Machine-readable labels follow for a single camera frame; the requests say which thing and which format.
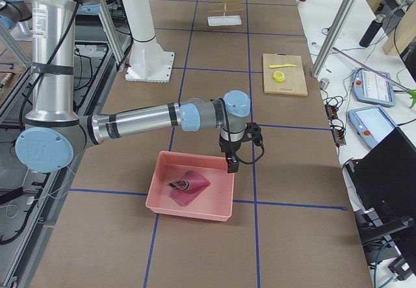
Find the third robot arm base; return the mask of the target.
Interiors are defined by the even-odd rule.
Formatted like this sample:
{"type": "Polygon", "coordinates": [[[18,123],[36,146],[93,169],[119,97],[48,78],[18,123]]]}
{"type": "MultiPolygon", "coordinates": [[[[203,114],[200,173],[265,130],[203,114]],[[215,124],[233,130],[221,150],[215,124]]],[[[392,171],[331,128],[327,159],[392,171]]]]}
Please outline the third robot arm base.
{"type": "Polygon", "coordinates": [[[1,24],[17,41],[32,41],[32,11],[24,0],[1,0],[1,24]]]}

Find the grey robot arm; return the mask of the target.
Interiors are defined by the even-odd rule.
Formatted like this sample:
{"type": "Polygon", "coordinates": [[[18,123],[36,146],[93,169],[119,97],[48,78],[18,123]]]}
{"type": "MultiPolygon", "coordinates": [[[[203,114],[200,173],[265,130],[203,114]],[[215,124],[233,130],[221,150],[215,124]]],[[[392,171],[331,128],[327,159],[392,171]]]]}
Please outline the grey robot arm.
{"type": "Polygon", "coordinates": [[[93,108],[79,116],[74,109],[75,17],[101,0],[30,0],[32,4],[33,84],[26,95],[30,111],[21,110],[24,124],[15,152],[29,170],[52,173],[67,167],[86,149],[127,135],[180,127],[184,131],[218,129],[219,145],[227,170],[235,173],[242,163],[237,152],[254,138],[250,122],[250,97],[240,90],[212,101],[142,107],[103,113],[105,93],[94,94],[93,108]]]}

